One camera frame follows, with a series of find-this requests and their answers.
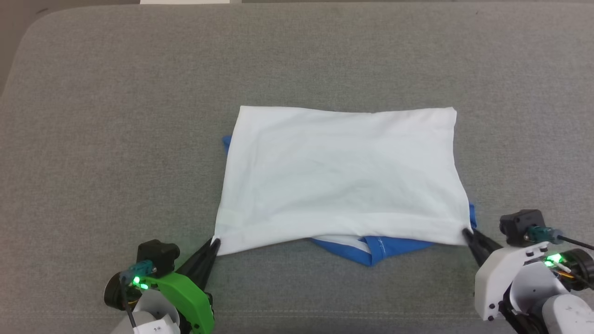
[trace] folded shirt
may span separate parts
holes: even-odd
[[[325,235],[465,244],[469,206],[453,159],[455,121],[453,108],[243,106],[215,227],[219,254]]]

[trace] teal connector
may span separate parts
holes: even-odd
[[[541,226],[533,226],[528,229],[526,236],[528,240],[531,242],[544,242],[548,241],[551,244],[562,244],[563,240],[560,240],[558,237],[562,236],[563,232],[558,229],[550,228],[550,227],[541,227]]]
[[[137,277],[148,276],[153,273],[153,262],[151,260],[144,260],[131,265],[128,270],[123,271],[119,274],[120,279],[124,279],[124,284],[128,285],[130,282],[135,281]]]

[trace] black cable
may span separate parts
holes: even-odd
[[[594,290],[594,286],[592,284],[590,284],[590,282],[586,281],[585,278],[583,278],[579,275],[576,275],[573,271],[569,275],[575,277],[578,281],[584,283],[588,288]]]
[[[592,246],[592,245],[585,244],[585,243],[583,243],[581,241],[574,240],[574,239],[571,239],[571,238],[567,238],[567,237],[564,237],[562,235],[557,235],[557,239],[563,240],[563,241],[567,241],[570,244],[574,244],[574,245],[582,246],[584,248],[588,248],[589,250],[594,250],[594,246]]]
[[[120,278],[119,285],[120,290],[122,292],[122,303],[124,304],[124,308],[126,309],[126,313],[128,314],[128,318],[130,319],[132,329],[134,329],[136,328],[136,321],[134,321],[134,317],[132,316],[132,310],[130,310],[130,305],[128,305],[128,298],[126,298],[126,285],[124,284],[124,278]]]

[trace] couch cushion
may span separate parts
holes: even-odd
[[[0,102],[0,324],[109,333],[103,288],[152,238],[211,237],[240,105],[453,106],[481,230],[539,208],[594,240],[594,7],[277,4],[96,7],[26,33]],[[568,245],[558,250],[571,248]],[[296,241],[221,257],[219,333],[501,333],[473,309],[468,249],[373,268]],[[592,292],[582,294],[590,303]]]

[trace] white wire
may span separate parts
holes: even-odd
[[[563,270],[564,272],[571,274],[571,269],[569,269],[568,267],[564,266],[563,264],[559,263],[559,262],[555,262],[553,261],[553,263],[555,263],[555,265],[559,268],[561,268],[561,270]]]

